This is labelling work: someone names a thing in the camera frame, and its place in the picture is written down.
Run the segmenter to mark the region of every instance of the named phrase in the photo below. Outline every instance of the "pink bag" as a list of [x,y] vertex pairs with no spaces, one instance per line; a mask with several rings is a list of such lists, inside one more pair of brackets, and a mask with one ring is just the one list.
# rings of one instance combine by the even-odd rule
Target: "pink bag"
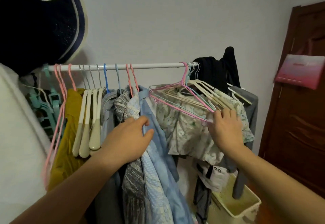
[[302,55],[303,46],[295,55],[287,55],[275,81],[317,89],[323,72],[325,56],[312,56],[312,39],[308,40],[308,55]]

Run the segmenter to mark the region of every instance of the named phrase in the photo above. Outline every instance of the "forearm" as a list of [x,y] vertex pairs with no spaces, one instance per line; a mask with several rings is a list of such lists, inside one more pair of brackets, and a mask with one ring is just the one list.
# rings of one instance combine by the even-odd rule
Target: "forearm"
[[229,155],[246,176],[294,223],[325,220],[325,200],[246,147]]
[[114,161],[113,157],[112,162],[105,162],[105,164],[100,157],[90,158],[75,173],[11,223],[78,223],[105,182],[119,167],[119,163]]

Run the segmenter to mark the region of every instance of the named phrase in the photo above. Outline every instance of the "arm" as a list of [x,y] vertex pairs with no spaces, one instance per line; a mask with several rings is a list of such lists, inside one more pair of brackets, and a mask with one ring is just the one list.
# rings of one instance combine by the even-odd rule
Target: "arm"
[[262,190],[293,223],[319,224],[325,220],[325,200],[244,146],[242,123],[235,111],[214,113],[209,131],[215,144]]
[[148,119],[127,119],[105,139],[100,151],[55,189],[25,210],[11,224],[78,223],[106,181],[125,163],[139,158],[150,143],[153,130],[142,136]]

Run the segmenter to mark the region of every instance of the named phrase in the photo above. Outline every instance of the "plastic laundry basket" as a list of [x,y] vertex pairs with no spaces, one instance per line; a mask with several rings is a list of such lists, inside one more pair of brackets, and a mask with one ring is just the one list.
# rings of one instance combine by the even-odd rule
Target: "plastic laundry basket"
[[232,189],[236,177],[230,175],[227,186],[220,193],[213,192],[209,208],[209,224],[253,224],[262,203],[247,186],[242,197],[233,199]]

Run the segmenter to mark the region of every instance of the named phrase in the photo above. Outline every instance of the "white wall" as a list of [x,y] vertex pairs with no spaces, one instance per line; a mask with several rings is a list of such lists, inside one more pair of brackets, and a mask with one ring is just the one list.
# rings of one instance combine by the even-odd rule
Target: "white wall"
[[[259,97],[257,153],[291,8],[320,1],[84,0],[89,32],[74,63],[167,63],[210,55],[220,59],[225,48],[233,46],[241,85]],[[183,71],[136,70],[136,76],[147,87],[179,81]],[[109,87],[116,88],[115,71],[108,74]],[[124,71],[120,78],[124,87]]]

